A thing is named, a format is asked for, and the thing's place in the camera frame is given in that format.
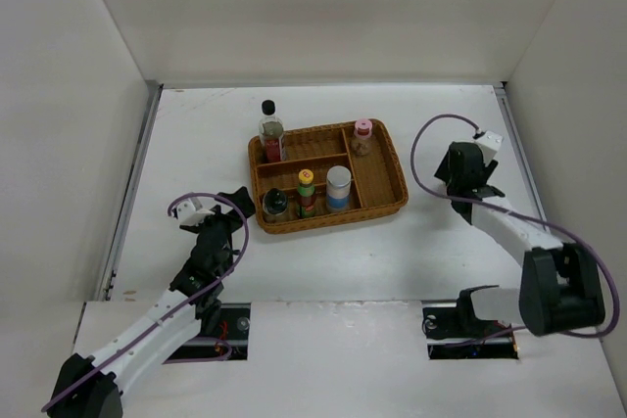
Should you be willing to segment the small black-cap spice jar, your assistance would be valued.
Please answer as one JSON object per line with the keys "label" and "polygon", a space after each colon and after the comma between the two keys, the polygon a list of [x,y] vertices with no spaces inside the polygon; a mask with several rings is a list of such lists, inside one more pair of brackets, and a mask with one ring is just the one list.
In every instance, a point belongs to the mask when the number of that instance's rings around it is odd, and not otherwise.
{"label": "small black-cap spice jar", "polygon": [[289,218],[289,199],[285,192],[271,188],[263,197],[263,217],[267,223],[282,223]]}

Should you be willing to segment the green sauce bottle yellow cap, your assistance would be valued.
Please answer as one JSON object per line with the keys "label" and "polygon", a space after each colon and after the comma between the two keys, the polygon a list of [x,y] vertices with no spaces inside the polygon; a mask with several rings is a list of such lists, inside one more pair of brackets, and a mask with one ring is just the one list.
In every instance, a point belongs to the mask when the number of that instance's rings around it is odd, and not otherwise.
{"label": "green sauce bottle yellow cap", "polygon": [[314,172],[311,169],[305,168],[299,172],[297,193],[298,217],[309,218],[315,216],[316,191]]}

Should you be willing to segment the tall glass red-label bottle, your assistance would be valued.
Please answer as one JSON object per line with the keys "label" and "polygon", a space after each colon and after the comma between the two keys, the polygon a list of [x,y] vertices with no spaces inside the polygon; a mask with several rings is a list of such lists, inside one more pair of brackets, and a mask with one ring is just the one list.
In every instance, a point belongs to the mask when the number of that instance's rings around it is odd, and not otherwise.
{"label": "tall glass red-label bottle", "polygon": [[284,127],[275,114],[275,103],[272,100],[262,102],[263,117],[259,123],[259,137],[265,159],[269,163],[287,160],[284,145]]}

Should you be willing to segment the blue-label silver-lid shaker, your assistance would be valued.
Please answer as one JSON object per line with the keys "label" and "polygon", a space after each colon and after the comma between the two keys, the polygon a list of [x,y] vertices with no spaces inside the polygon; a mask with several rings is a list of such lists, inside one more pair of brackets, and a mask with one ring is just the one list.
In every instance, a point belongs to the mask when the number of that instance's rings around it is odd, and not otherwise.
{"label": "blue-label silver-lid shaker", "polygon": [[332,166],[326,175],[326,207],[329,212],[348,208],[352,184],[352,173],[343,165]]}

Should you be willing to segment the pink-cap spice shaker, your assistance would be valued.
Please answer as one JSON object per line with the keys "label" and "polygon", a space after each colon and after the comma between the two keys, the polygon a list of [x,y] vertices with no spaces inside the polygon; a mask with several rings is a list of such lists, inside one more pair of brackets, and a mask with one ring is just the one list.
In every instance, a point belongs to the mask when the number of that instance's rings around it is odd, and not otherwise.
{"label": "pink-cap spice shaker", "polygon": [[358,119],[354,124],[351,149],[358,157],[364,157],[371,151],[371,137],[373,124],[370,119]]}

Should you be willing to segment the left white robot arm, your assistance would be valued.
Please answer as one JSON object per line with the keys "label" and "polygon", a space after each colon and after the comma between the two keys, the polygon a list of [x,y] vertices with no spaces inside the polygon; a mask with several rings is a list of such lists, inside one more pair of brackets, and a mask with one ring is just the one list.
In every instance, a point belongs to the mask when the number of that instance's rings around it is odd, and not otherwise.
{"label": "left white robot arm", "polygon": [[160,298],[123,333],[87,355],[73,354],[62,365],[50,400],[49,417],[121,417],[133,386],[194,337],[206,339],[219,327],[223,281],[246,250],[234,249],[233,235],[250,230],[256,212],[246,187],[211,196],[184,194],[172,201],[168,216],[196,242],[188,259]]}

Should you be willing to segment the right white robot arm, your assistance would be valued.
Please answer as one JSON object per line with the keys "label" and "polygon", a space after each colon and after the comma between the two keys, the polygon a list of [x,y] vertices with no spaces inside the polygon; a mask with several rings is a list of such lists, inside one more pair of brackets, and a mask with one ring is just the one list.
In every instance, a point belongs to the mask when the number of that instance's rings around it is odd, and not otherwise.
{"label": "right white robot arm", "polygon": [[451,206],[468,224],[489,235],[521,267],[520,286],[509,297],[510,320],[535,336],[593,327],[605,320],[597,262],[579,243],[565,243],[535,223],[513,216],[504,192],[488,180],[496,149],[452,143],[435,177]]}

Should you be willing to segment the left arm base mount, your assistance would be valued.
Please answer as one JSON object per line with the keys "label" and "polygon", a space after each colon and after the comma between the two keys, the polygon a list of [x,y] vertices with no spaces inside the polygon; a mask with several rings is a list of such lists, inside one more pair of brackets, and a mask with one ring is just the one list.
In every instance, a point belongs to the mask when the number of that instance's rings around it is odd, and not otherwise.
{"label": "left arm base mount", "polygon": [[201,332],[176,350],[166,364],[246,360],[251,329],[249,303],[225,303],[219,316],[204,323]]}

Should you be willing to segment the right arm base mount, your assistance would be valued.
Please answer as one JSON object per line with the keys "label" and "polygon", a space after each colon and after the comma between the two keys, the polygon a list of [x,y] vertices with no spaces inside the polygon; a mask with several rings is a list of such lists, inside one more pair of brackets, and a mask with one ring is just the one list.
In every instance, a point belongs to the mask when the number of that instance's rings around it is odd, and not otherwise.
{"label": "right arm base mount", "polygon": [[496,319],[479,319],[471,304],[473,289],[454,301],[422,304],[422,332],[430,360],[518,359],[515,329]]}

